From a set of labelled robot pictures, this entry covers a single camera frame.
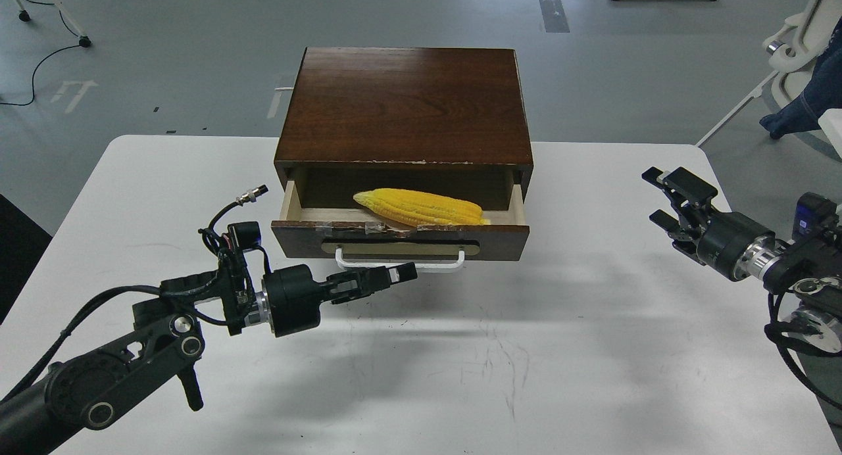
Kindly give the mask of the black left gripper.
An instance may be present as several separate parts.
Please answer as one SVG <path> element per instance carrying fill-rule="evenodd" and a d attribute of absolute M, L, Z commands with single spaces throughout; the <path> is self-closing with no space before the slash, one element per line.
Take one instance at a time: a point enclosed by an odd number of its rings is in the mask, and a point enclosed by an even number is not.
<path fill-rule="evenodd" d="M 314 280 L 312 270 L 306 264 L 273 270 L 262 277 L 270 328 L 276 337 L 316 328 L 321 320 L 323 302 L 332 300 L 332 304 L 338 305 L 363 299 L 417 277 L 413 262 L 355 268 L 329 275 L 323 282 Z"/>

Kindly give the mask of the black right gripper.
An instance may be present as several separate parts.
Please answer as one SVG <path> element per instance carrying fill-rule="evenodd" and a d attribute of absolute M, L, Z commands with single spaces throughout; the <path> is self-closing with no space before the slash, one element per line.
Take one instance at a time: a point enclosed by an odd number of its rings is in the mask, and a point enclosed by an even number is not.
<path fill-rule="evenodd" d="M 719 194 L 717 188 L 683 167 L 672 171 L 650 167 L 641 179 L 661 189 L 676 210 L 708 212 Z M 656 210 L 649 220 L 668 234 L 674 249 L 730 281 L 750 275 L 761 279 L 763 269 L 776 257 L 776 234 L 740 212 L 713 210 L 697 236 L 664 210 Z"/>

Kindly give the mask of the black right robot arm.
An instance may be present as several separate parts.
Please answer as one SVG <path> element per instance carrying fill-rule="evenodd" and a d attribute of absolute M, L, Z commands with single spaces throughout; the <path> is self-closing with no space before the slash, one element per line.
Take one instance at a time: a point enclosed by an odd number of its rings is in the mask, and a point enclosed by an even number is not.
<path fill-rule="evenodd" d="M 792 358 L 840 357 L 841 231 L 838 206 L 815 193 L 796 205 L 792 236 L 778 239 L 770 228 L 740 212 L 713 205 L 718 190 L 685 168 L 649 168 L 641 179 L 660 189 L 675 216 L 656 210 L 651 222 L 671 238 L 677 251 L 709 266 L 730 281 L 749 276 L 767 290 L 769 323 L 764 334 L 785 365 L 818 399 L 840 408 Z"/>

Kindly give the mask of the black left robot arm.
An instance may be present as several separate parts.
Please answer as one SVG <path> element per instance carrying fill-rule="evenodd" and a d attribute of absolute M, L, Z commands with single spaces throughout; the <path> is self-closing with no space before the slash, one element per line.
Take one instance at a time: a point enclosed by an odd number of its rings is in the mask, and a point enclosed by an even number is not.
<path fill-rule="evenodd" d="M 262 289 L 256 290 L 245 255 L 262 250 L 258 222 L 235 222 L 223 234 L 214 227 L 229 210 L 253 203 L 266 191 L 265 185 L 250 189 L 199 230 L 216 257 L 216 269 L 159 285 L 121 285 L 85 303 L 3 398 L 2 453 L 48 454 L 81 430 L 108 428 L 173 377 L 180 380 L 190 409 L 201 410 L 193 366 L 207 347 L 202 323 L 222 326 L 230 335 L 267 323 L 276 337 L 283 337 L 316 328 L 322 303 L 363 299 L 417 278 L 411 262 L 345 270 L 323 282 L 314 280 L 304 264 L 279 270 L 265 264 Z M 82 321 L 130 291 L 151 295 L 133 305 L 132 332 L 68 361 L 53 361 Z"/>

